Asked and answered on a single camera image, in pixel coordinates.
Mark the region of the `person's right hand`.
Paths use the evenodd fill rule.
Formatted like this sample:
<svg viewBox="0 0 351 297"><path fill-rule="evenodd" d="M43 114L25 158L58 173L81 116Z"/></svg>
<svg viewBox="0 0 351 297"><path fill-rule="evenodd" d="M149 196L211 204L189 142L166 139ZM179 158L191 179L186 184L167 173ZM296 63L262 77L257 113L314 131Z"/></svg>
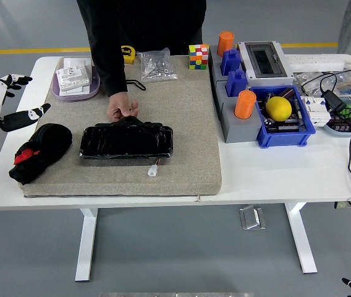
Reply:
<svg viewBox="0 0 351 297"><path fill-rule="evenodd" d="M138 113L138 101L130 102L127 92L119 92L109 97L107 116L110 122L116 122L128 116L137 117Z"/></svg>

